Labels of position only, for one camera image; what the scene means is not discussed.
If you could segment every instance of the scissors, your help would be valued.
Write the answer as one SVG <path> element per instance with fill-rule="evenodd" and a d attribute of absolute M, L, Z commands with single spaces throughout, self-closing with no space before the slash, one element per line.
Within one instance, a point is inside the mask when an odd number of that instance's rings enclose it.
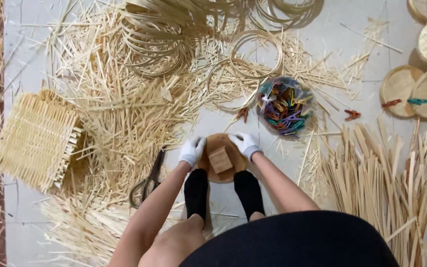
<path fill-rule="evenodd" d="M 151 174 L 146 179 L 138 182 L 133 186 L 129 192 L 129 205 L 135 209 L 138 209 L 139 206 L 144 202 L 144 200 L 154 191 L 161 183 L 158 181 L 159 172 L 161 170 L 162 162 L 164 159 L 164 149 L 166 146 L 163 146 L 162 149 L 157 154 L 156 161 L 154 162 L 153 167 L 151 168 Z M 136 192 L 141 190 L 141 194 L 135 195 Z"/>

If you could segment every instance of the person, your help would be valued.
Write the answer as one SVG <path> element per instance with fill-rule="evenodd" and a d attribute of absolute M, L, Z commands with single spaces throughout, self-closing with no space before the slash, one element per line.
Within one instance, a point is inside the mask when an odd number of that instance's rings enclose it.
<path fill-rule="evenodd" d="M 156 266 L 398 266 L 387 244 L 366 221 L 320 210 L 261 151 L 249 134 L 229 135 L 258 167 L 285 213 L 266 218 L 258 180 L 235 173 L 234 188 L 248 223 L 206 242 L 208 180 L 193 170 L 184 185 L 187 220 L 157 236 L 184 178 L 200 159 L 205 138 L 187 141 L 179 164 L 154 190 L 128 223 L 109 267 Z"/>

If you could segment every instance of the green clothespin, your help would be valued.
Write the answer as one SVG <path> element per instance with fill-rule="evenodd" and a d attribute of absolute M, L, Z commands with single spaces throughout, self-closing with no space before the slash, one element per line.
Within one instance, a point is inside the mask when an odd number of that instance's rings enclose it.
<path fill-rule="evenodd" d="M 412 98 L 408 99 L 408 103 L 420 106 L 422 104 L 427 104 L 427 99 Z"/>

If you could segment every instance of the white floor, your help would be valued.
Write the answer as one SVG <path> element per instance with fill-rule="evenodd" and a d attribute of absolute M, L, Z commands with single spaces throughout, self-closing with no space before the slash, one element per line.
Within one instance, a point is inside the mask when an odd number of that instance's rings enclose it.
<path fill-rule="evenodd" d="M 385 4 L 381 17 L 389 21 L 388 30 L 383 34 L 386 43 L 400 48 L 404 53 L 399 54 L 382 46 L 377 47 L 370 61 L 366 65 L 364 82 L 362 83 L 362 101 L 348 101 L 344 94 L 335 94 L 337 98 L 343 99 L 349 106 L 362 112 L 363 116 L 357 122 L 370 123 L 375 125 L 376 117 L 382 112 L 378 98 L 378 88 L 386 73 L 400 65 L 413 62 L 410 57 L 417 44 L 417 36 L 422 29 L 422 25 L 412 19 L 405 0 L 326 0 L 321 14 L 305 28 L 300 29 L 301 40 L 305 49 L 312 55 L 323 55 L 324 49 L 327 51 L 337 51 L 343 49 L 343 54 L 335 60 L 345 61 L 354 53 L 357 53 L 363 44 L 364 38 L 345 29 L 339 23 L 342 22 L 358 31 L 363 31 L 367 24 L 367 18 L 378 18 L 380 10 Z M 5 15 L 7 23 L 5 26 L 5 58 L 11 57 L 9 66 L 5 73 L 6 88 L 8 93 L 5 97 L 5 113 L 11 107 L 11 94 L 16 92 L 18 87 L 24 92 L 37 92 L 41 86 L 42 79 L 45 78 L 44 51 L 38 53 L 31 47 L 34 43 L 23 39 L 26 36 L 34 40 L 43 40 L 48 34 L 48 30 L 43 27 L 21 27 L 21 23 L 44 24 L 56 21 L 59 17 L 61 6 L 59 1 L 23 1 L 6 0 Z M 257 55 L 258 62 L 273 58 L 271 54 Z M 346 117 L 344 112 L 333 114 L 335 121 L 342 122 Z M 395 119 L 385 115 L 389 127 L 395 133 L 400 134 L 409 142 L 410 133 L 413 130 L 414 121 Z M 199 117 L 199 123 L 195 127 L 198 135 L 211 135 L 222 131 L 231 121 L 232 116 L 219 112 L 203 110 Z M 427 130 L 427 123 L 421 124 L 420 131 Z M 303 150 L 295 149 L 285 160 L 281 154 L 276 152 L 276 146 L 271 146 L 272 136 L 258 119 L 251 113 L 247 124 L 235 123 L 229 132 L 242 131 L 258 136 L 261 147 L 265 149 L 265 154 L 278 163 L 284 173 L 287 173 L 294 180 L 295 171 L 301 163 Z M 178 151 L 172 151 L 166 160 L 168 167 L 173 167 L 176 163 Z M 6 248 L 8 266 L 49 266 L 41 260 L 56 258 L 58 254 L 51 254 L 48 251 L 63 251 L 63 248 L 44 244 L 42 229 L 50 227 L 50 223 L 38 210 L 37 202 L 47 196 L 28 189 L 22 183 L 16 183 L 9 177 L 5 177 L 5 205 L 6 205 Z M 242 220 L 232 220 L 232 226 L 246 222 L 241 203 L 234 193 L 233 184 L 211 184 L 211 212 L 238 215 Z M 264 191 L 264 203 L 267 214 L 275 212 L 274 205 L 266 191 Z"/>

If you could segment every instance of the wooden block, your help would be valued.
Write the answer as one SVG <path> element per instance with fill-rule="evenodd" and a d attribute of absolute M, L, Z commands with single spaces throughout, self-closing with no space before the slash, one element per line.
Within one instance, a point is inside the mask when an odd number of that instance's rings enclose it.
<path fill-rule="evenodd" d="M 226 170 L 233 168 L 224 146 L 212 152 L 209 155 L 209 161 L 214 168 L 215 173 L 225 172 Z"/>

